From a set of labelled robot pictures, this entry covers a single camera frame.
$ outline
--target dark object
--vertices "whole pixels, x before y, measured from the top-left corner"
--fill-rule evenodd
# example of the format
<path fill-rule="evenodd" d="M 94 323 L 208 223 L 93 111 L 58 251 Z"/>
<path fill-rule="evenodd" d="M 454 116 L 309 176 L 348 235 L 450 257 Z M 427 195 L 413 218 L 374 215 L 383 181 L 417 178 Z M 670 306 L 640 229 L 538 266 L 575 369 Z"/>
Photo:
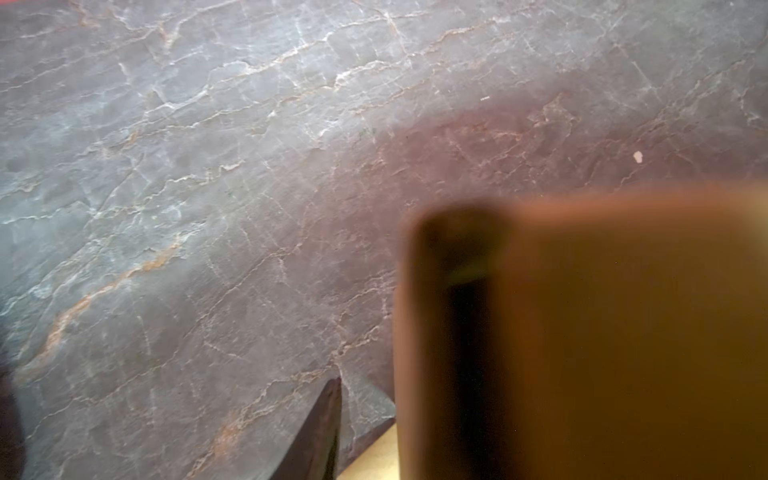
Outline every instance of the dark object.
<path fill-rule="evenodd" d="M 339 457 L 341 379 L 332 379 L 304 420 L 271 480 L 333 480 Z"/>

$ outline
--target gray marble surface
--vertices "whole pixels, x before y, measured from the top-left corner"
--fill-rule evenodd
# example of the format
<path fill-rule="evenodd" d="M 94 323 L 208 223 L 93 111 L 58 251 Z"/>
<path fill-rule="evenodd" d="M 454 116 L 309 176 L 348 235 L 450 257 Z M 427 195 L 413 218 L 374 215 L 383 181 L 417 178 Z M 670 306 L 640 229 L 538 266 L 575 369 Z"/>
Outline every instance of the gray marble surface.
<path fill-rule="evenodd" d="M 339 374 L 357 455 L 395 415 L 399 220 L 765 177 L 766 25 L 764 0 L 0 5 L 23 478 L 265 479 Z"/>

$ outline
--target marble tile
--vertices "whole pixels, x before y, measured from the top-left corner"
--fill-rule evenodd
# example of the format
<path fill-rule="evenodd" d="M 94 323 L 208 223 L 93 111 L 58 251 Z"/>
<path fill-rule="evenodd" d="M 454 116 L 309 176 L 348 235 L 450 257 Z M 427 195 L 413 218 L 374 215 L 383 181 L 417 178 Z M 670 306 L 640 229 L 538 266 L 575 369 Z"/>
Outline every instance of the marble tile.
<path fill-rule="evenodd" d="M 767 25 L 764 0 L 0 6 L 23 478 L 265 479 L 338 375 L 353 458 L 395 415 L 400 219 L 765 177 Z"/>

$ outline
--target brown leather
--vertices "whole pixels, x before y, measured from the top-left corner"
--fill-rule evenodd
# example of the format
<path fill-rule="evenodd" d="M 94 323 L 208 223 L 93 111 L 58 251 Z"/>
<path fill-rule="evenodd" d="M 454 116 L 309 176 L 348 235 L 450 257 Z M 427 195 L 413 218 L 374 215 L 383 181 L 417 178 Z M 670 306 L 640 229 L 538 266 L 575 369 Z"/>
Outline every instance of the brown leather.
<path fill-rule="evenodd" d="M 763 191 L 454 206 L 408 238 L 402 478 L 768 478 Z"/>

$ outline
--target yellow object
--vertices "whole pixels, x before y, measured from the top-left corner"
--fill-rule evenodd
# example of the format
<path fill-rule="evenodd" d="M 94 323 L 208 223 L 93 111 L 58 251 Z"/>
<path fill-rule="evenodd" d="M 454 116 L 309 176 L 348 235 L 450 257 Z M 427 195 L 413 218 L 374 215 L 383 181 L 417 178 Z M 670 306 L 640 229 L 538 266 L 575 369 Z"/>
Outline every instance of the yellow object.
<path fill-rule="evenodd" d="M 339 480 L 399 480 L 397 425 L 386 431 L 339 475 Z"/>

